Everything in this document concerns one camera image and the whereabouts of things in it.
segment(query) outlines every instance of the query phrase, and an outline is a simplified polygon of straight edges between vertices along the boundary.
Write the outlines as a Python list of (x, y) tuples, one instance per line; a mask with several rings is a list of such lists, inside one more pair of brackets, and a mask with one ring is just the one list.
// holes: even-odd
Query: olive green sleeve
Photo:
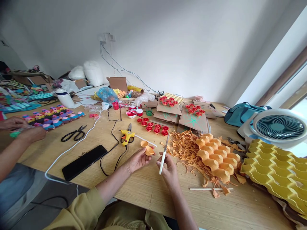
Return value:
[(94, 229), (106, 205), (96, 187), (74, 199), (67, 209), (62, 209), (56, 219), (45, 229)]

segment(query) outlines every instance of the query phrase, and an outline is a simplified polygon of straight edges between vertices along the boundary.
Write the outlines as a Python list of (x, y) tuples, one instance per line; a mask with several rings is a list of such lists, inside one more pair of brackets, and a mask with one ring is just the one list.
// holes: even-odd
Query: person's hand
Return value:
[(27, 143), (33, 143), (44, 139), (46, 131), (42, 127), (28, 128), (23, 130), (16, 139), (23, 140)]
[(12, 130), (17, 128), (27, 128), (28, 123), (19, 117), (11, 117), (0, 121), (0, 130)]
[[(162, 160), (162, 156), (156, 162), (159, 169), (161, 166), (161, 160)], [(177, 167), (175, 163), (173, 162), (173, 160), (171, 159), (171, 156), (168, 153), (165, 154), (164, 163), (167, 165), (167, 169), (163, 166), (161, 175), (163, 176), (163, 179), (168, 189), (176, 190), (178, 189), (178, 187), (180, 187), (178, 174), (177, 174)]]
[(142, 168), (143, 166), (147, 165), (150, 160), (151, 156), (147, 156), (145, 154), (146, 148), (142, 148), (138, 151), (136, 151), (125, 163), (124, 165), (127, 167), (130, 174), (132, 174), (134, 171)]

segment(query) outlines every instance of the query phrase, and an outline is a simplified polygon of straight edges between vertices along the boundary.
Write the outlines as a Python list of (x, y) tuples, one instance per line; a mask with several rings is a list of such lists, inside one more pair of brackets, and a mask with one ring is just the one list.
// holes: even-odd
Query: white fan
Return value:
[(307, 122), (291, 110), (271, 109), (254, 112), (237, 132), (243, 139), (246, 136), (265, 139), (282, 149), (289, 149), (307, 139)]

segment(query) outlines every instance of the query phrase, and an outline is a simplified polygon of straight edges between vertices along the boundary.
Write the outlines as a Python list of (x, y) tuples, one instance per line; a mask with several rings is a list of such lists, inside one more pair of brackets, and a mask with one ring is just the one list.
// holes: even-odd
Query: smartphone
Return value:
[(102, 145), (98, 145), (96, 148), (85, 153), (69, 165), (66, 165), (62, 169), (65, 180), (70, 181), (74, 179), (107, 153), (108, 151)]

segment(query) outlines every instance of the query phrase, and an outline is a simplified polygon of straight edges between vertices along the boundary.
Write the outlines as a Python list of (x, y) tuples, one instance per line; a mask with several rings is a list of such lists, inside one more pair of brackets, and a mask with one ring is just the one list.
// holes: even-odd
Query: teal duffel bag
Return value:
[(240, 104), (236, 104), (234, 107), (228, 110), (228, 112), (224, 117), (224, 121), (227, 124), (240, 127), (241, 125), (243, 125), (245, 121), (247, 121), (254, 114), (254, 112), (260, 113), (268, 109), (272, 108), (269, 106), (250, 105), (247, 102), (243, 102)]

